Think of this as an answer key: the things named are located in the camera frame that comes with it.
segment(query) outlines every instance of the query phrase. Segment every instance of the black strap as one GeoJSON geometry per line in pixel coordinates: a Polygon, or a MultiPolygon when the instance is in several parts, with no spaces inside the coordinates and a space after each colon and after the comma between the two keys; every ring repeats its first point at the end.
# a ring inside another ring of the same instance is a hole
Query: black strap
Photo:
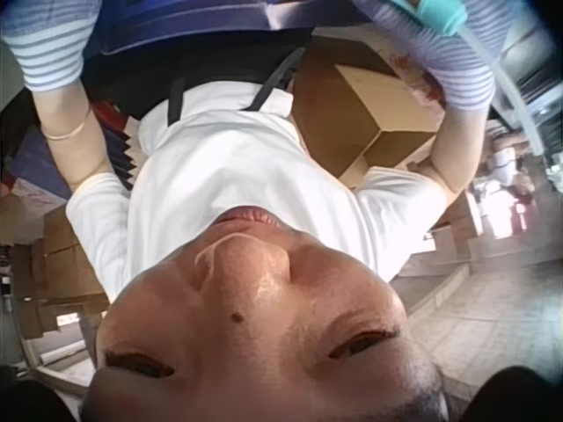
{"type": "Polygon", "coordinates": [[[168,98],[168,126],[172,126],[174,123],[179,121],[179,118],[182,115],[185,86],[186,78],[184,76],[178,76],[172,81],[170,97],[168,98]]]}
{"type": "MultiPolygon", "coordinates": [[[[295,66],[301,60],[305,47],[300,47],[288,55],[277,69],[270,75],[266,82],[261,86],[258,94],[254,97],[252,103],[243,109],[243,112],[259,112],[260,108],[266,103],[267,99],[272,94],[272,91],[292,66],[295,66]]],[[[168,100],[168,126],[173,125],[179,121],[182,115],[182,106],[184,104],[184,89],[186,88],[186,78],[179,76],[174,78],[170,89],[170,97],[168,100]]]]}
{"type": "Polygon", "coordinates": [[[267,99],[270,97],[270,94],[274,90],[274,88],[278,85],[278,83],[283,79],[289,69],[301,60],[303,53],[305,52],[305,47],[300,47],[297,50],[294,50],[290,55],[288,55],[283,62],[281,62],[280,66],[270,75],[270,77],[266,80],[266,82],[262,85],[256,97],[252,103],[243,109],[243,112],[259,112],[260,108],[264,105],[267,99]]]}

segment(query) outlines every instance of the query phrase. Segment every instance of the green object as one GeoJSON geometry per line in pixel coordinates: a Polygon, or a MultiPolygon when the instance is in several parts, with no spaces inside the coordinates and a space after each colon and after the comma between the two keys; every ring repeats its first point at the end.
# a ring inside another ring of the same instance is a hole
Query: green object
{"type": "Polygon", "coordinates": [[[460,0],[421,0],[414,9],[406,0],[390,0],[435,31],[451,36],[467,20],[467,11],[460,0]]]}

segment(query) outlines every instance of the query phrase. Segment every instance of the nose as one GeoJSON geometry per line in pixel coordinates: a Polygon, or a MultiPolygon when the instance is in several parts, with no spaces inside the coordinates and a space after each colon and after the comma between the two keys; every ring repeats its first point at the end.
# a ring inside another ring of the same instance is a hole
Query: nose
{"type": "Polygon", "coordinates": [[[258,367],[263,373],[266,362],[257,361],[259,358],[268,360],[271,375],[277,372],[278,339],[294,313],[294,304],[288,300],[289,253],[278,245],[236,233],[200,252],[195,267],[203,278],[200,295],[208,346],[215,355],[223,355],[223,371],[234,369],[241,374],[244,367],[243,374],[252,377],[258,367]]]}
{"type": "Polygon", "coordinates": [[[195,258],[202,293],[220,293],[232,306],[263,303],[290,283],[289,254],[281,246],[245,233],[230,234],[195,258]]]}

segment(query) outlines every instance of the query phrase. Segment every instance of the bracelet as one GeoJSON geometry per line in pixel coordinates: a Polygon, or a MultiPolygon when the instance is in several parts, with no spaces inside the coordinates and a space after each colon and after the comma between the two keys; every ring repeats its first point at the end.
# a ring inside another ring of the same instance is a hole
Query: bracelet
{"type": "Polygon", "coordinates": [[[45,128],[43,127],[43,125],[41,125],[41,132],[50,141],[64,141],[65,139],[69,139],[69,138],[77,135],[82,129],[84,129],[84,126],[86,125],[86,121],[88,120],[90,113],[91,113],[91,105],[89,103],[88,104],[88,110],[86,111],[86,115],[84,116],[82,123],[80,123],[74,130],[72,130],[70,133],[68,133],[66,135],[50,135],[45,131],[45,128]]]}

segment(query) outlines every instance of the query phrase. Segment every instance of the white object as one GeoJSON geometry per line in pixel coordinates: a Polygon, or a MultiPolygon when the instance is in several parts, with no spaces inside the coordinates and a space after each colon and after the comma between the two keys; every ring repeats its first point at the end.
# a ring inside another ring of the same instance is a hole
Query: white object
{"type": "Polygon", "coordinates": [[[514,148],[505,148],[492,154],[487,160],[491,176],[504,186],[513,183],[516,170],[516,151],[514,148]]]}
{"type": "Polygon", "coordinates": [[[86,180],[67,216],[110,301],[138,273],[205,230],[222,212],[263,207],[389,281],[446,208],[442,188],[406,171],[372,168],[355,192],[318,166],[287,120],[293,97],[275,90],[259,113],[242,112],[260,86],[215,82],[141,122],[150,156],[130,195],[117,177],[86,180]]]}

